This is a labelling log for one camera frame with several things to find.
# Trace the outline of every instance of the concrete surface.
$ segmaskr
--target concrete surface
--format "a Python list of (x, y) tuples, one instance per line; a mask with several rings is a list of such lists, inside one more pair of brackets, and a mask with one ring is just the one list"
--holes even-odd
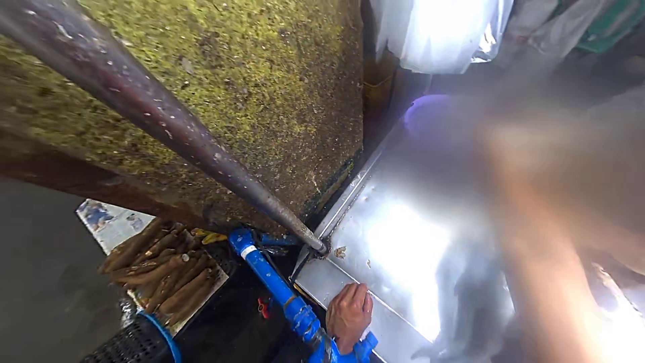
[(78, 196), (0, 178), (0, 361), (75, 362), (119, 329)]

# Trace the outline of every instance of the mossy concrete wall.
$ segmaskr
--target mossy concrete wall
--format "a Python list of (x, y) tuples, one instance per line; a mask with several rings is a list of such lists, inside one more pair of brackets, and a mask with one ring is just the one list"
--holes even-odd
[[(315, 208), (361, 148), (358, 1), (81, 4), (297, 214)], [(0, 68), (0, 127), (114, 171), (164, 203), (206, 211), (219, 224), (275, 227), (4, 37)]]

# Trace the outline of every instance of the finger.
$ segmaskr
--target finger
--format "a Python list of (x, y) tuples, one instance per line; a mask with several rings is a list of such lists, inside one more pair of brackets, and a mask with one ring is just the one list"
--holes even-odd
[(349, 304), (352, 302), (354, 299), (354, 294), (356, 293), (356, 289), (358, 288), (358, 284), (349, 284), (345, 286), (343, 291), (341, 291), (342, 296), (339, 298), (340, 302), (344, 302), (346, 304)]
[(362, 306), (365, 301), (365, 294), (367, 294), (367, 285), (358, 285), (358, 287), (356, 287), (356, 292), (354, 292), (354, 297), (352, 298), (353, 302), (355, 302), (357, 306)]
[(367, 295), (365, 295), (365, 302), (363, 303), (363, 311), (366, 314), (370, 314), (371, 316), (373, 308), (374, 308), (374, 301), (372, 300), (372, 296), (370, 295), (370, 293), (367, 293)]

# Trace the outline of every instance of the hand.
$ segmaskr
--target hand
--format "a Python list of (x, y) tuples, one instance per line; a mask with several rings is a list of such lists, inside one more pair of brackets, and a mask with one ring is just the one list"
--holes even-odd
[(348, 284), (327, 309), (327, 334), (336, 338), (340, 354), (352, 352), (363, 331), (372, 322), (372, 297), (365, 284)]

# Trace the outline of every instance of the white tape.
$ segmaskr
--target white tape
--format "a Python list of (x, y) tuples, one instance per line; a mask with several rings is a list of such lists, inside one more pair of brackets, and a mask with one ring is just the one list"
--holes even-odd
[(246, 260), (246, 255), (249, 253), (255, 251), (257, 248), (255, 248), (254, 245), (250, 245), (247, 248), (243, 249), (242, 252), (240, 253), (240, 256), (242, 256), (242, 259)]

